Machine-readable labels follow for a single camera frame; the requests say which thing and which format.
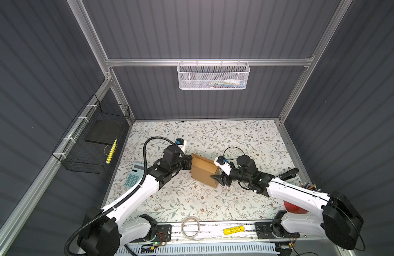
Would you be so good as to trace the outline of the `brown cardboard box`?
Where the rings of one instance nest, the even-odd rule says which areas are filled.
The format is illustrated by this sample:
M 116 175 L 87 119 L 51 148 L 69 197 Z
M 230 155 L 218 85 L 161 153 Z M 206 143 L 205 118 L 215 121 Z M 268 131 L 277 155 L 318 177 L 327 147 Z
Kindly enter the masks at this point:
M 214 164 L 213 160 L 207 159 L 197 154 L 191 154 L 191 156 L 192 168 L 190 172 L 192 178 L 205 185 L 217 188 L 219 182 L 211 178 L 211 176 L 220 175 L 220 168 Z

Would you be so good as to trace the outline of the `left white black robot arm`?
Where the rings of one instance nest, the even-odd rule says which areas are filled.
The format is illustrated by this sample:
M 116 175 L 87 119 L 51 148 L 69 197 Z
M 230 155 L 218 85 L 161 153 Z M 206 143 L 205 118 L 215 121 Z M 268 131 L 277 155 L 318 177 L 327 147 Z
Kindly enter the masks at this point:
M 76 235 L 76 244 L 86 256 L 113 256 L 121 246 L 137 239 L 152 240 L 157 221 L 142 214 L 132 222 L 129 216 L 150 196 L 158 192 L 181 170 L 190 170 L 192 156 L 184 153 L 183 145 L 169 145 L 163 157 L 148 167 L 145 177 L 121 197 L 102 209 L 92 209 Z

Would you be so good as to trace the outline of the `markers in white basket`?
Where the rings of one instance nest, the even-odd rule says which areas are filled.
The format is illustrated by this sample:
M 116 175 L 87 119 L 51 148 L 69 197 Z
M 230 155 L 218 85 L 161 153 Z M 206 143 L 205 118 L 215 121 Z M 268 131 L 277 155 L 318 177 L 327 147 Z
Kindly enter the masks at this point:
M 246 82 L 244 80 L 222 80 L 222 81 L 210 81 L 207 85 L 209 89 L 224 89 L 224 90 L 244 90 L 246 88 Z

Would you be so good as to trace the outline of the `yellow label tag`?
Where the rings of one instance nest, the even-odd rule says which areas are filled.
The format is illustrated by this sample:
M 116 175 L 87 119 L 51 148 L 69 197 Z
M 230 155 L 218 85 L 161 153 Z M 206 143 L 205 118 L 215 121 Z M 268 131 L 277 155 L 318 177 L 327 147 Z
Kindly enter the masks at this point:
M 236 227 L 230 227 L 230 228 L 226 228 L 223 230 L 224 235 L 232 235 L 232 234 L 241 233 L 244 231 L 245 231 L 245 228 L 243 225 L 236 226 Z

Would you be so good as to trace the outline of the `floral table mat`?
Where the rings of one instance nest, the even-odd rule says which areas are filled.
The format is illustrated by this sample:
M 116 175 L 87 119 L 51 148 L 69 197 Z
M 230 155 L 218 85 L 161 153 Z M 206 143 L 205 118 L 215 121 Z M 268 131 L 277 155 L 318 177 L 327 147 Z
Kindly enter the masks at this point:
M 247 155 L 260 171 L 272 175 L 296 167 L 275 120 L 136 122 L 125 144 L 106 203 L 126 192 L 123 186 L 134 163 L 153 164 L 169 141 L 183 138 L 186 153 L 210 160 L 225 155 Z M 230 187 L 210 187 L 182 171 L 150 196 L 130 216 L 145 213 L 159 222 L 181 222 L 195 216 L 201 221 L 272 219 L 284 209 L 283 201 L 246 191 L 233 182 Z

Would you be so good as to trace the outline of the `clear tape roll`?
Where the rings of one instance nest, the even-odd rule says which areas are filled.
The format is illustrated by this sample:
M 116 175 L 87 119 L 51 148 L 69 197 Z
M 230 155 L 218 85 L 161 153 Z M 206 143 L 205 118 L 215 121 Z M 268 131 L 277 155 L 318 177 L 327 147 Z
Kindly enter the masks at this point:
M 185 217 L 182 220 L 180 231 L 185 239 L 195 240 L 201 231 L 200 220 L 195 216 Z

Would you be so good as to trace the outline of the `white vented strip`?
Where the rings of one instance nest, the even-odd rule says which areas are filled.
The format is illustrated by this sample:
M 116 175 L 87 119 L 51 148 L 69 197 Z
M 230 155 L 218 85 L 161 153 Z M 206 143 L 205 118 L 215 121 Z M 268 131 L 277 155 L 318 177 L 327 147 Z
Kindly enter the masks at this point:
M 202 256 L 229 253 L 280 255 L 275 244 L 262 242 L 169 244 L 152 251 L 145 250 L 141 245 L 129 245 L 128 248 L 137 256 Z

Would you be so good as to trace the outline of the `teal calculator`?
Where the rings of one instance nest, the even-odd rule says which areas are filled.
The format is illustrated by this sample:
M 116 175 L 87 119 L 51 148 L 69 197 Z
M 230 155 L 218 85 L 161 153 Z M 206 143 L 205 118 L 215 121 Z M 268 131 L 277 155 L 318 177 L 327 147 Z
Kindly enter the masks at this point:
M 123 186 L 127 189 L 134 187 L 140 182 L 144 175 L 144 165 L 141 163 L 134 163 L 131 171 L 129 172 Z

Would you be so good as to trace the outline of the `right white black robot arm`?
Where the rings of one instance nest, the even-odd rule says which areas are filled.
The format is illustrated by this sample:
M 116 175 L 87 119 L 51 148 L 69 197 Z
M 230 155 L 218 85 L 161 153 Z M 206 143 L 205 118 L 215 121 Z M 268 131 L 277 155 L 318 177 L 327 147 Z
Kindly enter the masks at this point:
M 279 176 L 260 172 L 247 155 L 239 156 L 236 164 L 218 156 L 214 164 L 221 173 L 211 178 L 222 186 L 229 187 L 234 181 L 243 182 L 246 190 L 304 210 L 304 213 L 288 208 L 280 210 L 267 227 L 275 238 L 313 234 L 326 237 L 343 249 L 356 249 L 364 220 L 344 194 L 338 191 L 328 194 L 288 183 L 288 179 L 298 173 L 297 168 Z

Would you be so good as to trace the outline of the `coloured pencils bundle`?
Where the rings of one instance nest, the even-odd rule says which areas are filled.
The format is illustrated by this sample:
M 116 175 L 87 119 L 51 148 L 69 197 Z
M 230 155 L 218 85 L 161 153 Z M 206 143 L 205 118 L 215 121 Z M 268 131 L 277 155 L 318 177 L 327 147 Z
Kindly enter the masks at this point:
M 320 192 L 321 190 L 316 186 L 316 184 L 306 183 L 302 184 L 301 188 L 309 190 L 311 192 Z

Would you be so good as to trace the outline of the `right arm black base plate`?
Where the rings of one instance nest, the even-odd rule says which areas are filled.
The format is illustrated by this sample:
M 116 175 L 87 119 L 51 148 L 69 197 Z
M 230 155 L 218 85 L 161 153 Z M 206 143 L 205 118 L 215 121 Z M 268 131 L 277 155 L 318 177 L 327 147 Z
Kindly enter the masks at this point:
M 259 239 L 289 239 L 300 238 L 299 233 L 290 233 L 281 224 L 272 224 L 271 221 L 254 223 L 255 231 Z

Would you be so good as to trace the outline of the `red pencil cup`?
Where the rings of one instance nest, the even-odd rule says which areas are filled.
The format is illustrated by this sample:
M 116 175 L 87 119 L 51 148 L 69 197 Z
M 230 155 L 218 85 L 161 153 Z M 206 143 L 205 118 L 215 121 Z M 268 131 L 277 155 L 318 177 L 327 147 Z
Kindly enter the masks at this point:
M 293 214 L 307 214 L 308 213 L 307 210 L 305 210 L 301 207 L 298 207 L 292 203 L 289 203 L 287 201 L 284 201 L 284 207 L 286 208 L 286 210 L 288 212 L 293 213 Z

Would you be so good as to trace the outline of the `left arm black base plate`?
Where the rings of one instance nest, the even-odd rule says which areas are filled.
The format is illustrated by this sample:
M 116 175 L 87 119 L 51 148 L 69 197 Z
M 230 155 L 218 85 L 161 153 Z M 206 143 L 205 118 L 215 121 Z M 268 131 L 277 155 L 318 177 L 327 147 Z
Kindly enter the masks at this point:
M 143 237 L 131 241 L 135 242 L 170 242 L 172 233 L 172 225 L 157 224 L 152 226 L 149 233 Z

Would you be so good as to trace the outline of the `black flat pad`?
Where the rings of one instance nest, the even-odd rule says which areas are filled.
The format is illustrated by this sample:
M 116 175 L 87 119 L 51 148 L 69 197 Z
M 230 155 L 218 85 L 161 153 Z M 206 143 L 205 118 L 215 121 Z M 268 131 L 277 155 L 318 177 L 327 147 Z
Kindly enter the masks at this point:
M 114 122 L 96 120 L 85 137 L 89 143 L 111 146 L 118 136 L 120 125 Z

